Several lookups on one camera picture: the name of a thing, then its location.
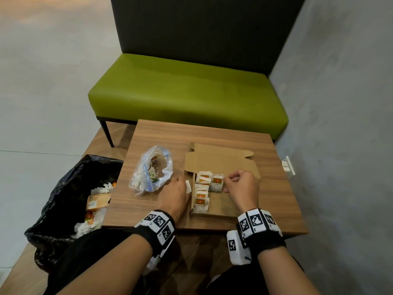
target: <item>black metal leg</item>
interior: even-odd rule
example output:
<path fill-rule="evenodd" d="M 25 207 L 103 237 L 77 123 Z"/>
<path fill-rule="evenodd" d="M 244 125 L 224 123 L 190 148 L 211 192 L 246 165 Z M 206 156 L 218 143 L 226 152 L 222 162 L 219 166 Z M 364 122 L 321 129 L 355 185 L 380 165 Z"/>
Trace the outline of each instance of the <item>black metal leg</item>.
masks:
<path fill-rule="evenodd" d="M 106 135 L 106 138 L 108 139 L 109 144 L 111 145 L 112 148 L 115 147 L 115 146 L 113 146 L 111 134 L 109 133 L 109 129 L 108 129 L 108 126 L 106 125 L 106 121 L 101 121 L 101 120 L 98 120 L 98 121 L 100 122 L 101 127 L 105 132 L 105 135 Z"/>

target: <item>person's left hand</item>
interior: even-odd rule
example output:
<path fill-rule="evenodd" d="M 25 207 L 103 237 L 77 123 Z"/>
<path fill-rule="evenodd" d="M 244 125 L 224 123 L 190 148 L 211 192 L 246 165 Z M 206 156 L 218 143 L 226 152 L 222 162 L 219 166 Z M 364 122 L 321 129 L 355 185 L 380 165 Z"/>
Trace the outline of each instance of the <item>person's left hand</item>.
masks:
<path fill-rule="evenodd" d="M 158 195 L 158 209 L 169 213 L 175 222 L 179 220 L 190 197 L 190 193 L 186 194 L 185 190 L 184 175 L 174 175 L 171 182 L 165 185 Z"/>

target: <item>cardboard box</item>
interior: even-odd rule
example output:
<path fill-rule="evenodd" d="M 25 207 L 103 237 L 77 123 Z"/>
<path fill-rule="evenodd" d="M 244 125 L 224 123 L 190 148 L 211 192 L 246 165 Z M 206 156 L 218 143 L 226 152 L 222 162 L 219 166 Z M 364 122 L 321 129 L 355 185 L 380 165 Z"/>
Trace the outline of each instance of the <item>cardboard box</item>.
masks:
<path fill-rule="evenodd" d="M 195 176 L 199 171 L 211 171 L 213 174 L 233 173 L 238 169 L 250 171 L 255 177 L 260 178 L 257 165 L 252 157 L 253 152 L 249 150 L 232 149 L 218 146 L 195 144 L 190 142 L 190 148 L 194 151 L 185 154 L 184 169 L 194 173 L 192 184 L 191 215 L 204 215 L 195 213 Z M 240 212 L 227 193 L 209 192 L 209 209 L 206 215 L 238 217 Z"/>
<path fill-rule="evenodd" d="M 111 193 L 98 193 L 87 198 L 86 211 L 96 211 L 108 207 L 111 201 Z"/>

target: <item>cardboard lid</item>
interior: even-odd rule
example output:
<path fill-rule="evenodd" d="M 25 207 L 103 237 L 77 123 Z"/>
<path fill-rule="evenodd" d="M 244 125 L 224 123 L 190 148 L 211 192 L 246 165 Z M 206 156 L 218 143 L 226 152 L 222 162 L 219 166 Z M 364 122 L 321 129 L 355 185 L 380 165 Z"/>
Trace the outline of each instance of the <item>cardboard lid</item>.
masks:
<path fill-rule="evenodd" d="M 238 156 L 238 157 L 250 157 L 250 156 L 254 155 L 254 153 L 250 150 L 240 150 L 240 149 L 225 148 L 225 147 L 219 147 L 219 146 L 195 144 L 194 142 L 190 142 L 189 145 L 190 145 L 191 149 L 193 149 L 194 151 L 217 153 L 217 154 L 223 154 L 223 155 L 228 155 L 228 156 Z"/>
<path fill-rule="evenodd" d="M 250 171 L 260 178 L 253 160 L 245 158 L 253 155 L 252 151 L 190 143 L 195 151 L 185 154 L 184 169 L 188 172 L 211 171 L 214 174 L 228 176 L 238 169 Z"/>

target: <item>white electrical socket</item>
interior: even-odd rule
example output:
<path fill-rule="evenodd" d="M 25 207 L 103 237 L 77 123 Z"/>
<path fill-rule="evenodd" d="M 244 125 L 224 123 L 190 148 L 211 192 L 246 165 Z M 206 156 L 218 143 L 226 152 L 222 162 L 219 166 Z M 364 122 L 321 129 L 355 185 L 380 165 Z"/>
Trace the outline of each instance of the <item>white electrical socket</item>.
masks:
<path fill-rule="evenodd" d="M 296 175 L 288 156 L 285 157 L 285 160 L 281 161 L 281 165 L 284 168 L 284 171 L 287 173 L 288 179 L 291 179 L 293 176 Z"/>

